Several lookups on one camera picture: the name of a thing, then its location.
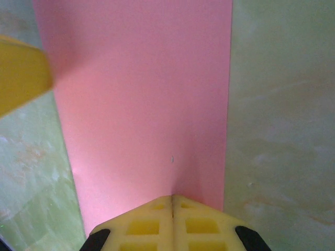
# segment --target green marbled surface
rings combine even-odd
[[[27,0],[0,1],[0,33],[41,48]],[[85,241],[53,92],[0,119],[0,235],[16,251]]]
[[[226,212],[335,250],[335,1],[234,0]]]

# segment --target pink paper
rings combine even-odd
[[[231,0],[35,0],[86,233],[156,197],[222,210]]]

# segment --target black corner piece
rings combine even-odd
[[[12,251],[5,243],[4,240],[0,238],[0,251]]]
[[[109,229],[102,229],[91,234],[79,251],[101,251],[109,234]]]
[[[237,226],[235,227],[235,232],[247,251],[271,251],[256,231],[245,226]]]

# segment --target yellow foam piece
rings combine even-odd
[[[101,251],[245,251],[236,226],[251,228],[225,213],[174,195],[109,220],[90,235],[110,230],[102,249],[97,249]]]
[[[0,35],[0,117],[51,86],[51,71],[43,51]]]

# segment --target yellow block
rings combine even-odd
[[[19,40],[0,35],[0,117],[51,86],[46,55]]]
[[[93,229],[81,251],[271,251],[245,222],[164,196]]]

